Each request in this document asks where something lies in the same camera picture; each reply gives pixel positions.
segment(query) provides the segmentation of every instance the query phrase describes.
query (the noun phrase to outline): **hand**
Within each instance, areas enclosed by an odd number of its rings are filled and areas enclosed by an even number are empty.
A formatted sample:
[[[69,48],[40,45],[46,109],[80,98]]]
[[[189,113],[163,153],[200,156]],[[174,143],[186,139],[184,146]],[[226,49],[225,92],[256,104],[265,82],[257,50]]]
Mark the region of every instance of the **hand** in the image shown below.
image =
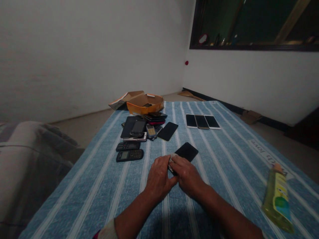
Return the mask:
[[[151,166],[144,192],[147,192],[156,203],[161,202],[178,182],[178,177],[168,178],[167,167],[170,156],[155,159]]]
[[[169,165],[178,174],[180,188],[191,198],[198,199],[208,186],[200,177],[195,166],[187,159],[175,155]]]

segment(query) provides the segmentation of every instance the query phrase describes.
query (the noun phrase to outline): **cardboard box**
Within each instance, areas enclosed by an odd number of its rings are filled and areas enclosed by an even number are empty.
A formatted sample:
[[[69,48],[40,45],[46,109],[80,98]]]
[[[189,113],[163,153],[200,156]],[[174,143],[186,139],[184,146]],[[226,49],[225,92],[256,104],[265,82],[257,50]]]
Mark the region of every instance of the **cardboard box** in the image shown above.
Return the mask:
[[[255,111],[244,111],[240,117],[246,124],[254,124],[262,118],[262,115]]]
[[[127,92],[118,100],[109,104],[109,106],[117,110],[126,103],[128,110],[133,115],[143,115],[149,112],[159,112],[164,107],[164,99],[162,96],[145,94],[144,91]]]

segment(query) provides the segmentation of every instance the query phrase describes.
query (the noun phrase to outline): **green bottle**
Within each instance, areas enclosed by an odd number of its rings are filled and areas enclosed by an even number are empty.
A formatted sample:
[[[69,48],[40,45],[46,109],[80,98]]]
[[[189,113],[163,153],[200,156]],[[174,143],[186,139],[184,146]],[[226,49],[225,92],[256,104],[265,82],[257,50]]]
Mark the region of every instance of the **green bottle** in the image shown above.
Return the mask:
[[[286,177],[280,164],[276,163],[269,172],[262,210],[280,229],[294,233],[288,202]]]

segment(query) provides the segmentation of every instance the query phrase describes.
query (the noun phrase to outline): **tiled floor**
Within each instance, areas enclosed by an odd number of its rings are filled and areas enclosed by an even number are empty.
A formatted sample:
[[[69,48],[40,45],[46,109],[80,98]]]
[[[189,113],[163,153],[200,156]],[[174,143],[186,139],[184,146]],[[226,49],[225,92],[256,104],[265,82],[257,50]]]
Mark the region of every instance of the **tiled floor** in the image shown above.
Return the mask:
[[[163,96],[165,101],[197,101],[196,99],[170,94]],[[113,110],[81,116],[74,119],[54,123],[61,131],[74,138],[82,148],[86,148],[95,134],[100,130]],[[319,151],[305,146],[297,141],[283,136],[283,132],[261,123],[251,125],[251,128],[272,144],[280,153],[305,172],[319,184]]]

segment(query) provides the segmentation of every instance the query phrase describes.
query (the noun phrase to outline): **bed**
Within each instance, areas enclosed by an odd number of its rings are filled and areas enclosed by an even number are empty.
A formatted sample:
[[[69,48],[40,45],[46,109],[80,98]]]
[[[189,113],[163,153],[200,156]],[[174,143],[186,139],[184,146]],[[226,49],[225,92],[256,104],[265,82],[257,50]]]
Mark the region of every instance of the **bed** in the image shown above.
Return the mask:
[[[203,180],[272,238],[318,238],[319,186],[217,101],[165,102],[166,122],[179,125],[169,142],[141,144],[144,158],[116,163],[121,123],[128,111],[115,111],[81,158],[36,213],[20,238],[92,238],[143,191],[155,158],[185,142],[199,150],[193,160]],[[214,115],[222,130],[187,128],[185,114]],[[261,211],[271,164],[282,165],[295,234],[271,223]],[[153,210],[140,238],[220,238],[201,206],[175,186]]]

